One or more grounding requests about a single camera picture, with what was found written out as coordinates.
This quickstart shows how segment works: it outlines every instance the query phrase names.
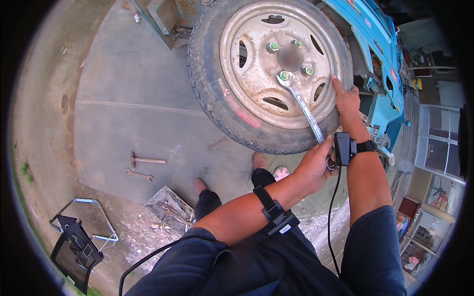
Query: green lug nut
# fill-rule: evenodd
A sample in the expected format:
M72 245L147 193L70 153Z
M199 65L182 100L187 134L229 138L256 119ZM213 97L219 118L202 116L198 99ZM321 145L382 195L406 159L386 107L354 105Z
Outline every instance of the green lug nut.
M283 81L287 81L288 79L290 79L290 75L288 74L287 71L281 71L279 76L280 76L280 79Z
M267 48L267 51L271 54L278 52L278 50L280 49L280 47L278 46L276 42L271 42L267 44L266 48Z
M301 67L301 73L304 76L311 76L311 75L313 75L314 71L313 71L313 68L311 68L309 66L302 66Z
M303 42L301 42L300 40L293 40L292 43L295 44L299 48L303 47Z

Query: wheel rim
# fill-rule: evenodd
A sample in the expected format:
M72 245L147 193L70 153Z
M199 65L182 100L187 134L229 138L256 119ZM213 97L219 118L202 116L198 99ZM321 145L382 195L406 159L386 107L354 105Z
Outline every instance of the wheel rim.
M278 24L263 22L262 19L269 15L282 16L284 20ZM329 78L334 74L342 81L342 71L338 52L331 50L335 48L334 41L313 16L283 2L262 1L247 5L227 22L219 53L229 87L247 109L274 126L299 129L309 127L309 123L296 99L278 84L276 75L282 67L277 54L266 49L271 42L276 42L280 49L290 46L292 40L303 43L303 65L314 70L309 77L300 71L294 74L306 104L320 122L336 105L336 94ZM247 51L245 63L240 59L241 48Z

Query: blue vehicle body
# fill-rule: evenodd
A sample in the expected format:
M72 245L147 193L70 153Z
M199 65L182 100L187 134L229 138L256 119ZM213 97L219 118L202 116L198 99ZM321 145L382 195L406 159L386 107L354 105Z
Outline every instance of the blue vehicle body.
M393 165L393 147L404 121L403 87L400 79L402 53L397 45L395 26L372 0L323 0L350 26L364 57L368 75L364 88L374 93L366 122L380 153ZM372 53L380 60L382 77L376 77Z

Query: white cable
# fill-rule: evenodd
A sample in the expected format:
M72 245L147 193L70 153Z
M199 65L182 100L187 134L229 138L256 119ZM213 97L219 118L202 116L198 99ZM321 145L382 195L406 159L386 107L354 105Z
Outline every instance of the white cable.
M114 236L114 235L115 235L115 232L113 232L112 235L109 236L109 238L107 239L107 241L106 241L106 242L102 245L102 247L99 249L99 252L100 252L102 249L104 249L105 245L106 245L108 242L110 242L110 240L112 239L112 236Z
M106 253L102 253L102 254L110 258L110 261L105 261L105 260L104 260L105 263L111 263L111 262L112 262L112 257L110 257L109 255L107 255Z
M394 188L395 188L395 185L397 185L398 181L400 181L400 179L403 177L403 175L405 175L407 173L407 164L405 164L405 171L403 172L403 174L395 181L395 183L392 185L392 188L390 189L390 191L392 191Z

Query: hammer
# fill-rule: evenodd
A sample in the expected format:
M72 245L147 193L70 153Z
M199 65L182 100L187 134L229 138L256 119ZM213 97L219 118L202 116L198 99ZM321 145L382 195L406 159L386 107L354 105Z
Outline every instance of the hammer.
M132 153L130 154L130 162L131 162L132 168L134 168L134 167L136 166L136 165L135 165L135 162L136 162L136 161L154 162L154 163L166 163L166 161L161 160L161 159L149 159L149 158L139 158L139 157L135 157L135 153L132 151Z

